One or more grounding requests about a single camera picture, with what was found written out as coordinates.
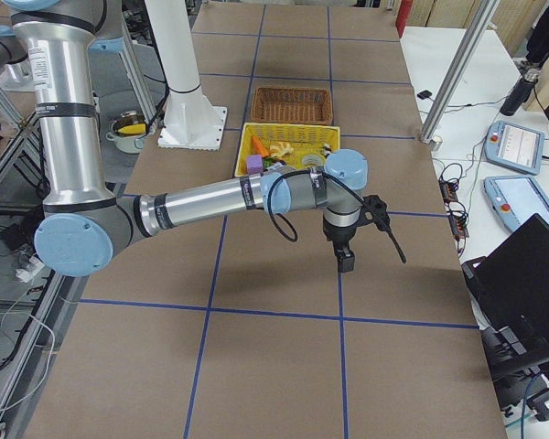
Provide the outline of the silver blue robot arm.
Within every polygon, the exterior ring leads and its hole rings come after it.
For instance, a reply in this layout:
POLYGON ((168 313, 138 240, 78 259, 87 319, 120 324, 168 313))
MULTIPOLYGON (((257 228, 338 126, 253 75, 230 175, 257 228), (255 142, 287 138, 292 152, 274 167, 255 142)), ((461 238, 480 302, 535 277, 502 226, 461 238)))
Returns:
POLYGON ((27 49, 5 25, 0 25, 0 87, 4 91, 33 91, 27 49))
POLYGON ((154 197, 118 198, 104 184, 89 47, 122 29, 113 1, 12 1, 16 36, 27 45, 47 158, 50 191, 34 237, 39 258, 57 273, 87 276, 123 249, 162 230, 236 211, 260 209, 271 219, 321 209, 338 269, 352 269, 350 240, 380 221, 362 195, 368 164, 343 149, 322 166, 234 178, 154 197))

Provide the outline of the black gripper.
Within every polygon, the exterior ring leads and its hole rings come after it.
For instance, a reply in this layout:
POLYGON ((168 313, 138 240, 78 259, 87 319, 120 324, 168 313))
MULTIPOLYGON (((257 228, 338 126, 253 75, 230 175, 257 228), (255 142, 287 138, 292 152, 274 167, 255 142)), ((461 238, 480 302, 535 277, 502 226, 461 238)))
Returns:
POLYGON ((350 240, 356 235, 357 226, 352 224, 346 227, 336 226, 328 221, 324 222, 324 234, 332 242, 337 254, 338 272, 349 273, 355 267, 355 254, 350 249, 350 240))

